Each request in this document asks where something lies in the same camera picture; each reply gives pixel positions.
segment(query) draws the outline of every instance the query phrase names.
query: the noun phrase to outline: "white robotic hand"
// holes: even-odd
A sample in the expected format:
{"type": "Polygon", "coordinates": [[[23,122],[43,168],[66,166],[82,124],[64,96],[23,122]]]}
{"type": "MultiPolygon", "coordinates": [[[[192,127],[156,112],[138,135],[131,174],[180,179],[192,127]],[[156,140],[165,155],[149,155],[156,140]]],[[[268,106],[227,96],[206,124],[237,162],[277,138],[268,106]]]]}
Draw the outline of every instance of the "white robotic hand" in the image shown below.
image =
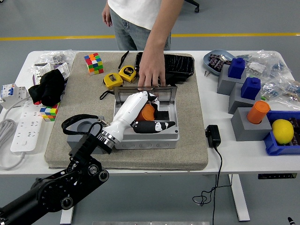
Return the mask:
{"type": "MultiPolygon", "coordinates": [[[[109,148],[119,144],[123,140],[124,131],[132,127],[139,112],[148,101],[157,105],[157,110],[159,110],[159,101],[155,95],[147,91],[130,95],[114,116],[111,124],[102,129],[99,140],[109,148]]],[[[133,128],[136,133],[151,134],[158,133],[173,125],[175,122],[140,121],[135,123],[133,128]]]]}

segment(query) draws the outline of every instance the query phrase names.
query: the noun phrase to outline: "yellow floor line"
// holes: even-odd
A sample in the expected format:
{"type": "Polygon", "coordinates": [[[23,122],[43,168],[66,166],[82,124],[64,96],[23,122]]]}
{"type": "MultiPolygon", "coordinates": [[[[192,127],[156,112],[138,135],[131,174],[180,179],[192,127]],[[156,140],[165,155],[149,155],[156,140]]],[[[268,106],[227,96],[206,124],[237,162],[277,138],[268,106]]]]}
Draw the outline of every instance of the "yellow floor line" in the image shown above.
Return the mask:
{"type": "MultiPolygon", "coordinates": [[[[200,37],[277,37],[300,36],[299,33],[211,33],[211,34],[172,34],[173,38],[200,38],[200,37]]],[[[34,41],[34,40],[66,40],[66,39],[111,39],[114,35],[87,35],[87,36],[42,36],[42,37],[0,37],[0,41],[34,41]]]]}

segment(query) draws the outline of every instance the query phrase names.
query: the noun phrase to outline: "orange cylinder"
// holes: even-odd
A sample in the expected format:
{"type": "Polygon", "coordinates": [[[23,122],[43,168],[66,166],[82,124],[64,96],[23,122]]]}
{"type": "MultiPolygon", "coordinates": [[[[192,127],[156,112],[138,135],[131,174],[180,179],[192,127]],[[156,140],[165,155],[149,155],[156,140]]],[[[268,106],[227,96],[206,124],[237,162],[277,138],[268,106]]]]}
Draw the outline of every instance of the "orange cylinder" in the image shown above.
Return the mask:
{"type": "Polygon", "coordinates": [[[154,112],[155,109],[150,104],[146,104],[144,108],[140,111],[137,115],[136,121],[143,121],[143,120],[154,120],[154,112]]]}
{"type": "Polygon", "coordinates": [[[269,110],[270,106],[268,103],[264,101],[257,101],[254,103],[250,112],[247,114],[247,119],[250,123],[259,124],[269,110]]]}

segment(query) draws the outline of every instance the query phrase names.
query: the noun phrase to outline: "person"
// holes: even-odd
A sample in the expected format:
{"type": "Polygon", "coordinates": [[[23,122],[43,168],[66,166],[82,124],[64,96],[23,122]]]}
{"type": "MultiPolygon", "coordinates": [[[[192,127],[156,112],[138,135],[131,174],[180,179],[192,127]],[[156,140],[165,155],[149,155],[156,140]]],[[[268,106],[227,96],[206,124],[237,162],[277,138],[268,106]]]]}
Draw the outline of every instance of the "person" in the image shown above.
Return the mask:
{"type": "Polygon", "coordinates": [[[119,50],[143,51],[139,87],[165,86],[164,50],[184,0],[107,0],[103,22],[114,27],[119,50]]]}

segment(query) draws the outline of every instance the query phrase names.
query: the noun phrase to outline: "table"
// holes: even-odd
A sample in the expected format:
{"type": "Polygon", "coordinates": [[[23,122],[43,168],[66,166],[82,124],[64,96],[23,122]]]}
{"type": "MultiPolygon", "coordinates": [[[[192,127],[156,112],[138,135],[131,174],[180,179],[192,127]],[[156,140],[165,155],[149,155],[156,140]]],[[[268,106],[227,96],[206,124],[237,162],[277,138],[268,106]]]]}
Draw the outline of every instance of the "table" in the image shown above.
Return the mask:
{"type": "MultiPolygon", "coordinates": [[[[233,55],[242,55],[252,51],[229,51],[233,55]]],[[[31,52],[18,75],[16,80],[17,86],[25,86],[27,89],[31,87],[32,79],[28,68],[34,63],[43,51],[31,52]]],[[[221,144],[218,147],[223,157],[223,167],[221,173],[234,174],[232,191],[236,201],[239,219],[241,221],[249,220],[245,199],[241,189],[239,173],[296,173],[300,171],[298,162],[300,156],[277,156],[270,157],[265,152],[264,142],[236,142],[230,119],[231,114],[227,113],[229,96],[217,94],[218,77],[210,75],[204,76],[205,68],[203,66],[203,57],[209,51],[170,51],[168,53],[188,53],[195,59],[195,71],[197,76],[199,96],[202,106],[202,114],[204,127],[209,124],[217,124],[220,135],[221,144]]],[[[277,102],[270,102],[272,110],[289,110],[285,106],[277,102]]],[[[8,118],[18,121],[20,109],[13,109],[8,118]]],[[[26,155],[24,161],[11,171],[0,171],[0,175],[48,175],[53,174],[59,169],[49,169],[44,161],[44,153],[47,147],[53,123],[43,123],[39,134],[35,154],[26,155]]],[[[8,162],[13,164],[18,157],[13,156],[10,151],[12,138],[2,147],[0,153],[2,158],[7,158],[8,162]]],[[[216,174],[219,170],[220,160],[214,149],[208,149],[209,162],[204,170],[201,171],[146,171],[146,170],[109,170],[111,175],[129,175],[129,174],[171,174],[171,173],[198,173],[198,174],[216,174]]]]}

